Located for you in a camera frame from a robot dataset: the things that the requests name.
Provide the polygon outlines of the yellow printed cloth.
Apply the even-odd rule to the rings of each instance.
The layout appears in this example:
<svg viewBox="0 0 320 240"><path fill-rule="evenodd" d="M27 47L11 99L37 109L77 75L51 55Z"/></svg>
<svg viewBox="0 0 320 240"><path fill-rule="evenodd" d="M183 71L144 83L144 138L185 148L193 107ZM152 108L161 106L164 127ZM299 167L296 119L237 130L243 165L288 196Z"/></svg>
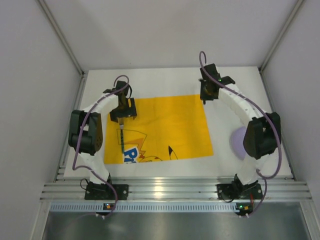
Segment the yellow printed cloth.
<svg viewBox="0 0 320 240"><path fill-rule="evenodd" d="M206 114L198 94L140 98L137 117L124 119L124 153L120 127L106 122L105 164L185 160L214 155Z"/></svg>

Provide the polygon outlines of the fork with teal handle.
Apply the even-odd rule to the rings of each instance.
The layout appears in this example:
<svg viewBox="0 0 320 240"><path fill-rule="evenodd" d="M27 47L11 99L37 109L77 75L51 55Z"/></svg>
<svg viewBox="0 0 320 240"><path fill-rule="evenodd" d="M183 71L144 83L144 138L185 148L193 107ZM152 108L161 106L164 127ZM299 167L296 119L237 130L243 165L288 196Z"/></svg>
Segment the fork with teal handle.
<svg viewBox="0 0 320 240"><path fill-rule="evenodd" d="M125 144L124 144L124 119L120 118L118 120L119 127L120 127L120 143L121 143L121 153L125 152Z"/></svg>

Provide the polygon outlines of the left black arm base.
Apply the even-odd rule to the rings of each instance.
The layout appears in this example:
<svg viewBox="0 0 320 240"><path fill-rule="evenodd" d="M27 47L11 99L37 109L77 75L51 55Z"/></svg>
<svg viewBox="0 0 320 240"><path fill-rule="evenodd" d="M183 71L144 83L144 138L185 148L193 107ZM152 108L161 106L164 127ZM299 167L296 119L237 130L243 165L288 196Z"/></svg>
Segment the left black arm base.
<svg viewBox="0 0 320 240"><path fill-rule="evenodd" d="M128 184L112 184L115 192L117 193L118 200L127 200L129 195ZM89 182L85 190L85 200L115 200L116 195L114 191L106 184L96 184Z"/></svg>

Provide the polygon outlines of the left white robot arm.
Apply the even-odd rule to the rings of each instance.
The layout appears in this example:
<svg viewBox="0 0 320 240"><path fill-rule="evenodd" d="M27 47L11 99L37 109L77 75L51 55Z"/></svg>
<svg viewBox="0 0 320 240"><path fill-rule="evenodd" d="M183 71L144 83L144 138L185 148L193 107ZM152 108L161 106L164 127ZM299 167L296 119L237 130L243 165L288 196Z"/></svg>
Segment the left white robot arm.
<svg viewBox="0 0 320 240"><path fill-rule="evenodd" d="M119 125L120 143L124 147L124 121L136 118L137 110L129 81L115 80L113 88L106 89L93 104L82 110L73 110L70 115L68 145L75 150L72 170L89 171L89 182L97 185L112 185L111 174L101 154L104 145L103 120Z"/></svg>

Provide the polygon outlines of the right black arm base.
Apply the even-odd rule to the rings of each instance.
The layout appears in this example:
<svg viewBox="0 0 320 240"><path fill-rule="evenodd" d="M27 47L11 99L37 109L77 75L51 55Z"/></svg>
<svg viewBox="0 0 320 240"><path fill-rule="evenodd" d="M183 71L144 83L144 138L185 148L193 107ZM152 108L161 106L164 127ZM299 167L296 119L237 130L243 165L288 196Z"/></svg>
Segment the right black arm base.
<svg viewBox="0 0 320 240"><path fill-rule="evenodd" d="M263 196L261 185L256 181L251 184L241 185L232 183L221 183L217 186L218 199L231 200L260 200Z"/></svg>

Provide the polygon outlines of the lilac plate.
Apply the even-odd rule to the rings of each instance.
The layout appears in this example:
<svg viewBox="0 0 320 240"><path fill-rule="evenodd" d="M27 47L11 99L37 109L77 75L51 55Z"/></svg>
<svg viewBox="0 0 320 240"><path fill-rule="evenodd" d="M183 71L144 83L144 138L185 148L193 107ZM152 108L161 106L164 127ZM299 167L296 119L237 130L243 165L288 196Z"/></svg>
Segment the lilac plate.
<svg viewBox="0 0 320 240"><path fill-rule="evenodd" d="M241 161L245 159L247 154L243 144L246 130L247 128L245 126L234 130L229 139L232 152Z"/></svg>

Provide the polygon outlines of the aluminium mounting rail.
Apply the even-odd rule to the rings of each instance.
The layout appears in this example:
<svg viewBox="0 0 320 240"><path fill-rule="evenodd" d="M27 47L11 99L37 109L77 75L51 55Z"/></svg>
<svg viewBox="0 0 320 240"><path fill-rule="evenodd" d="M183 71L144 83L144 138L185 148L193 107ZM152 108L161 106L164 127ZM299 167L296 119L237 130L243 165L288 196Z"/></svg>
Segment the aluminium mounting rail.
<svg viewBox="0 0 320 240"><path fill-rule="evenodd" d="M113 179L115 184L128 185L130 201L218 201L218 184L231 182L228 178L177 178L177 177L126 177ZM275 178L267 183L259 181L267 189L269 202L310 201L311 192L306 182L293 179ZM85 197L84 183L79 178L58 179L45 183L40 200L80 201Z"/></svg>

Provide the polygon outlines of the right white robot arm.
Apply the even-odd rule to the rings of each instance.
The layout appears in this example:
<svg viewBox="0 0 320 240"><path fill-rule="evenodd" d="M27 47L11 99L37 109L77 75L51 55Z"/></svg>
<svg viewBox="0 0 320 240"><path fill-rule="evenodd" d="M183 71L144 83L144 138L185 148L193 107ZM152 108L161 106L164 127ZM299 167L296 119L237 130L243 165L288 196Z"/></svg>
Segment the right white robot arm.
<svg viewBox="0 0 320 240"><path fill-rule="evenodd" d="M235 130L229 143L233 153L242 160L240 170L230 183L236 196L258 186L258 177L274 178L282 164L281 118L278 113L268 113L245 97L230 76L222 77L215 64L200 67L200 99L203 103L219 100L239 117L242 127ZM269 177L261 174L261 167L272 157L278 158L275 172Z"/></svg>

